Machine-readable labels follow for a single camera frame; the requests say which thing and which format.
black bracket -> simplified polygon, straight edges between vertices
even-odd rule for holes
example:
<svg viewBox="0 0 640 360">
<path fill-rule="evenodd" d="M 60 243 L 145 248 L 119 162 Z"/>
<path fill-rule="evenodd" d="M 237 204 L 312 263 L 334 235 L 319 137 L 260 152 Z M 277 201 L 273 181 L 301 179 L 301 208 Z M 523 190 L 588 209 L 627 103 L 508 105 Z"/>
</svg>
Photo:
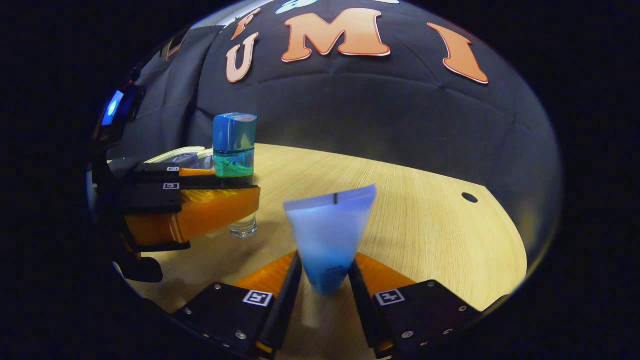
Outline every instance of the black bracket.
<svg viewBox="0 0 640 360">
<path fill-rule="evenodd" d="M 258 350 L 256 342 L 273 303 L 272 293 L 216 282 L 173 316 L 206 338 L 247 354 Z"/>
<path fill-rule="evenodd" d="M 272 360 L 282 348 L 301 276 L 302 263 L 296 253 L 277 299 L 272 293 L 215 282 L 173 317 L 233 352 Z"/>
<path fill-rule="evenodd" d="M 377 359 L 406 357 L 445 341 L 481 314 L 435 280 L 369 296 L 356 262 L 349 271 L 360 322 Z M 391 348 L 380 348 L 391 340 Z"/>
<path fill-rule="evenodd" d="M 124 215 L 164 214 L 182 211 L 180 190 L 220 190 L 256 188 L 246 179 L 224 179 L 215 175 L 180 176 L 176 163 L 141 163 L 124 179 L 120 208 Z M 129 231 L 123 232 L 135 252 L 185 250 L 190 243 L 137 246 Z"/>
<path fill-rule="evenodd" d="M 401 354 L 440 343 L 480 315 L 435 280 L 377 293 L 373 301 Z"/>
</svg>

orange letter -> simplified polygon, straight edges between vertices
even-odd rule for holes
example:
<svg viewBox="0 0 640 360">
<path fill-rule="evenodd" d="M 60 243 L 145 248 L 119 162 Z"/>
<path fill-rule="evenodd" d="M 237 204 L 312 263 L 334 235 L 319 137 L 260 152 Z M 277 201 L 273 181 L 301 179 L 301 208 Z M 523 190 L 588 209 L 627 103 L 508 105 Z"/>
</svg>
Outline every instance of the orange letter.
<svg viewBox="0 0 640 360">
<path fill-rule="evenodd" d="M 471 51 L 471 47 L 469 47 L 471 41 L 439 25 L 430 22 L 428 22 L 427 25 L 440 34 L 442 40 L 444 40 L 444 44 L 447 46 L 449 57 L 442 60 L 442 63 L 444 63 L 447 69 L 456 74 L 466 76 L 471 80 L 475 80 L 480 84 L 489 83 L 489 78 L 480 70 L 476 57 L 473 51 Z"/>
<path fill-rule="evenodd" d="M 259 12 L 260 12 L 260 8 L 257 8 L 254 11 L 252 11 L 251 14 L 247 15 L 246 17 L 244 17 L 244 19 L 240 20 L 240 22 L 238 22 L 238 27 L 236 29 L 236 33 L 234 34 L 234 36 L 231 37 L 231 40 L 237 38 L 237 36 L 240 35 L 244 31 L 244 27 L 249 25 L 251 20 L 253 20 L 253 16 L 255 14 L 259 13 Z"/>
<path fill-rule="evenodd" d="M 240 45 L 232 47 L 227 53 L 227 80 L 229 80 L 230 83 L 242 80 L 246 73 L 249 72 L 251 60 L 253 59 L 253 43 L 257 37 L 258 33 L 255 33 L 242 42 L 244 45 L 244 57 L 240 69 L 236 69 L 236 55 L 240 49 Z"/>
<path fill-rule="evenodd" d="M 347 9 L 329 24 L 314 13 L 292 17 L 284 24 L 291 28 L 289 50 L 282 61 L 298 61 L 308 58 L 311 49 L 305 39 L 322 54 L 327 55 L 344 33 L 344 43 L 338 51 L 345 55 L 385 56 L 391 53 L 389 46 L 382 44 L 376 18 L 382 15 L 372 9 Z"/>
</svg>

tube cap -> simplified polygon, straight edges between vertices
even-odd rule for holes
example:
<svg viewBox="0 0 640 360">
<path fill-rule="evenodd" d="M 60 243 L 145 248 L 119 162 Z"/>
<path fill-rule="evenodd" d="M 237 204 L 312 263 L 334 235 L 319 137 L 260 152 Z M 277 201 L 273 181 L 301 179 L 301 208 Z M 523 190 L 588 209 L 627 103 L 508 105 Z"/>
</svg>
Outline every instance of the tube cap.
<svg viewBox="0 0 640 360">
<path fill-rule="evenodd" d="M 257 116 L 226 113 L 213 119 L 214 151 L 244 151 L 255 147 Z"/>
</svg>

clear glass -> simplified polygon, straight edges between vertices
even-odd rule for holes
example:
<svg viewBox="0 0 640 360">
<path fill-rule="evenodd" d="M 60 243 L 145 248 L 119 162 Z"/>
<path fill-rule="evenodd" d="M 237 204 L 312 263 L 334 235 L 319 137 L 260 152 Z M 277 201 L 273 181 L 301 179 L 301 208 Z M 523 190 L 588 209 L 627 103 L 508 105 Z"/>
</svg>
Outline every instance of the clear glass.
<svg viewBox="0 0 640 360">
<path fill-rule="evenodd" d="M 246 239 L 258 230 L 258 224 L 255 220 L 255 213 L 248 217 L 235 222 L 227 227 L 231 235 L 239 239 Z"/>
<path fill-rule="evenodd" d="M 253 184 L 253 154 L 254 149 L 234 152 L 214 150 L 216 175 L 218 177 L 251 177 L 248 178 L 248 182 Z M 255 213 L 229 225 L 227 229 L 236 238 L 248 238 L 258 230 Z"/>
</svg>

blue tube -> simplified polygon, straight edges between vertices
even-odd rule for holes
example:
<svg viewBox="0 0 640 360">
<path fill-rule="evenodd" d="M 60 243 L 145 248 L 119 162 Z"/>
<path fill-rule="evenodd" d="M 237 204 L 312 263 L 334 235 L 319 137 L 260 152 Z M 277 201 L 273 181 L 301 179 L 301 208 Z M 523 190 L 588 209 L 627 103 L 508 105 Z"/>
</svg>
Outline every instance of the blue tube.
<svg viewBox="0 0 640 360">
<path fill-rule="evenodd" d="M 356 256 L 376 185 L 284 203 L 309 282 L 320 295 L 335 293 Z"/>
</svg>

